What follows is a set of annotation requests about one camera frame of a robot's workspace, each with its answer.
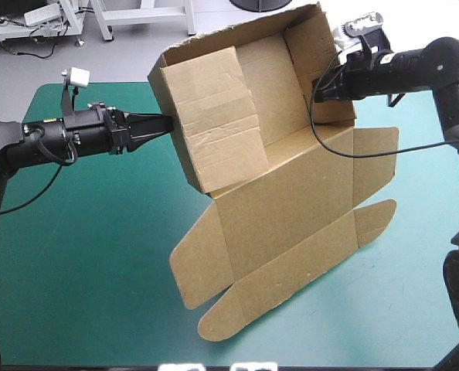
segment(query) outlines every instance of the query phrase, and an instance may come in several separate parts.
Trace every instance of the green table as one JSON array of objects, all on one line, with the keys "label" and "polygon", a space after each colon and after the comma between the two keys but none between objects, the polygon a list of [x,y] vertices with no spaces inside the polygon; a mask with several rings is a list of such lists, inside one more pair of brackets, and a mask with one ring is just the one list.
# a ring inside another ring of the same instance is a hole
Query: green table
[{"label": "green table", "polygon": [[[59,116],[60,90],[41,87],[25,120]],[[91,84],[77,108],[94,100],[158,111],[147,83]],[[2,107],[10,103],[2,97]],[[440,140],[430,94],[412,94],[395,111],[381,97],[356,107],[359,126],[401,124],[403,147]],[[20,171],[4,208],[33,196],[55,168]],[[44,197],[0,219],[4,363],[434,364],[459,341],[441,277],[459,229],[457,155],[401,155],[397,176],[369,203],[385,198],[399,206],[378,240],[237,336],[211,343],[196,326],[213,302],[185,309],[168,265],[209,204],[187,184],[170,137],[133,154],[81,158]]]}]

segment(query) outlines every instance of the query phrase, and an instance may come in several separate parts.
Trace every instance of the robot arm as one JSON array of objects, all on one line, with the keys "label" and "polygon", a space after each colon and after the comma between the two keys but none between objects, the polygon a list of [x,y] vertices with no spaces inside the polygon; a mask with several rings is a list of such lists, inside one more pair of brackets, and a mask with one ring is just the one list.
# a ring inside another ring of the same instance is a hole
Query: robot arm
[{"label": "robot arm", "polygon": [[[88,73],[72,68],[64,76],[63,117],[0,122],[0,209],[6,183],[20,168],[49,162],[69,166],[79,157],[100,153],[120,155],[172,131],[172,118],[161,114],[131,114],[104,103],[75,111],[74,96],[78,87],[87,87]],[[75,86],[72,99],[69,85]]]},{"label": "robot arm", "polygon": [[[444,139],[459,153],[459,40],[444,37],[424,49],[393,53],[381,25],[382,17],[370,13],[335,30],[342,45],[361,43],[362,50],[348,54],[343,65],[314,81],[314,101],[387,94],[388,105],[394,107],[406,93],[431,90]],[[393,100],[393,94],[399,96]],[[459,233],[451,242],[459,247]],[[444,280],[459,325],[459,250],[447,255]],[[448,360],[438,369],[456,369]]]}]

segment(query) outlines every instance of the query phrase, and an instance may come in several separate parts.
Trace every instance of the gray floor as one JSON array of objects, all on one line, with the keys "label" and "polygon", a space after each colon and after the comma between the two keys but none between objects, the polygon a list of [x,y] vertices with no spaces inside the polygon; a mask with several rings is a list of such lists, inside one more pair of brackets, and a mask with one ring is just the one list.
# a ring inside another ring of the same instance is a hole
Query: gray floor
[{"label": "gray floor", "polygon": [[[294,7],[312,0],[293,0]],[[135,6],[134,0],[106,1],[111,8]],[[175,5],[180,0],[158,0],[158,5]],[[244,12],[229,0],[193,0],[198,33],[254,19],[259,14]],[[378,10],[384,15],[385,30],[397,50],[417,49],[439,36],[459,38],[459,1],[397,2],[357,0],[355,2],[325,0],[322,3],[330,23]],[[163,49],[187,37],[182,22],[141,26],[118,26],[115,41],[102,40],[93,15],[85,21],[83,38],[86,45],[74,46],[70,36],[59,41],[55,55],[49,60],[29,56],[12,56],[0,50],[0,120],[21,120],[36,89],[45,83],[59,83],[60,72],[70,66],[92,71],[91,80],[142,81]],[[13,49],[45,54],[50,45],[36,46],[28,40],[11,41]]]}]

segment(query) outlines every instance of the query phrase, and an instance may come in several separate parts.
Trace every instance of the power strip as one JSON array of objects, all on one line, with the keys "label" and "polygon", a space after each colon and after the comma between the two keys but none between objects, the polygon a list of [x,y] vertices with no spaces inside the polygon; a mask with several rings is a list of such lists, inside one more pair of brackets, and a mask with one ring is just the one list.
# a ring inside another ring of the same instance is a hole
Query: power strip
[{"label": "power strip", "polygon": [[41,23],[61,17],[60,5],[54,2],[53,4],[27,12],[23,17],[25,18],[27,27],[37,26]]}]

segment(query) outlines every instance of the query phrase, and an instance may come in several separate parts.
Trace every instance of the open cardboard box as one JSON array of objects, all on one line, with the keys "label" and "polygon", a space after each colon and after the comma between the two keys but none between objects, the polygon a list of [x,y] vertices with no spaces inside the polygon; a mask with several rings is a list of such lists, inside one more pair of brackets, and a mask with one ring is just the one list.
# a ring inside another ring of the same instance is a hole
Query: open cardboard box
[{"label": "open cardboard box", "polygon": [[[393,217],[393,200],[355,207],[390,181],[396,156],[342,158],[311,132],[311,82],[334,53],[320,5],[306,5],[174,45],[149,74],[188,181],[214,200],[170,260],[188,308],[229,288],[199,323],[204,339],[235,335]],[[354,128],[351,102],[314,114],[340,151],[397,148],[396,128]]]}]

